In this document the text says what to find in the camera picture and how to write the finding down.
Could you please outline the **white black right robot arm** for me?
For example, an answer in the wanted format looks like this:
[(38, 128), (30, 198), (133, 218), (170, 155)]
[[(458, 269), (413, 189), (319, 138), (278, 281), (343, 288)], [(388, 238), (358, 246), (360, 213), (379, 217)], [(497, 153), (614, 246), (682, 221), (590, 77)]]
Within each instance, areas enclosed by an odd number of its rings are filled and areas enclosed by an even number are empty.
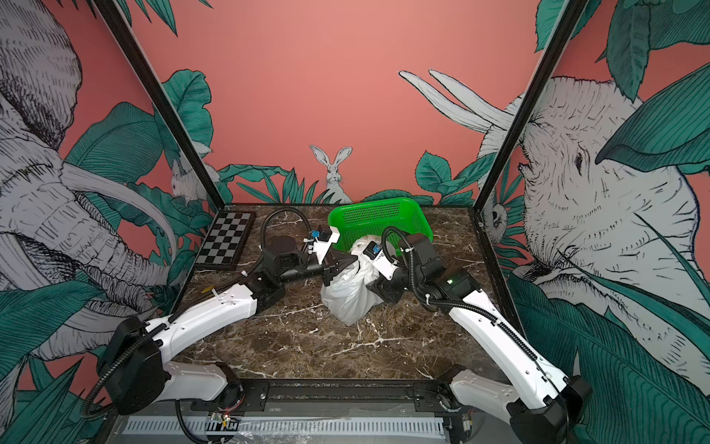
[(536, 351), (497, 311), (478, 281), (461, 266), (446, 266), (421, 233), (399, 235), (401, 256), (369, 242), (364, 256), (379, 272), (371, 284), (385, 301), (412, 292), (420, 305), (441, 311), (469, 333), (507, 377), (501, 383), (462, 370), (449, 382), (456, 402), (508, 423), (522, 443), (565, 443), (592, 394), (581, 376), (568, 376)]

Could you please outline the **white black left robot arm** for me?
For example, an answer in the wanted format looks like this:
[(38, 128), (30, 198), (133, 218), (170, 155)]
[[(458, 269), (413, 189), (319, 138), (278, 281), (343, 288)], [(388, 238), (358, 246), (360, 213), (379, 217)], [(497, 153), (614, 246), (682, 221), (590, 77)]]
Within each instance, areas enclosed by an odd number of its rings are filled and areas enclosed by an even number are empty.
[(320, 277), (324, 285), (357, 263), (355, 255), (314, 237), (299, 246), (277, 236), (262, 249), (255, 269), (228, 289), (183, 312), (142, 321), (133, 316), (116, 329), (97, 371), (96, 390), (106, 390), (111, 408), (136, 414), (159, 401), (203, 401), (213, 410), (231, 412), (245, 397), (240, 379), (227, 364), (181, 364), (174, 357), (230, 324), (275, 305), (292, 281)]

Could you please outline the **white plastic bag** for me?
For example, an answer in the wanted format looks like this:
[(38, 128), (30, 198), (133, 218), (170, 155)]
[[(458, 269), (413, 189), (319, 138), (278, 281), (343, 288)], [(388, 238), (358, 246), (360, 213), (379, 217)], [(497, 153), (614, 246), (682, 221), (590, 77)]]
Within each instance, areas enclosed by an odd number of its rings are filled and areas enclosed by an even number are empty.
[(372, 260), (364, 254), (371, 243), (380, 243), (381, 237), (369, 235), (356, 240), (349, 252), (358, 260), (338, 274), (329, 286), (321, 288), (321, 300), (331, 314), (338, 320), (351, 326), (365, 317), (368, 312), (384, 301), (367, 288), (380, 277)]

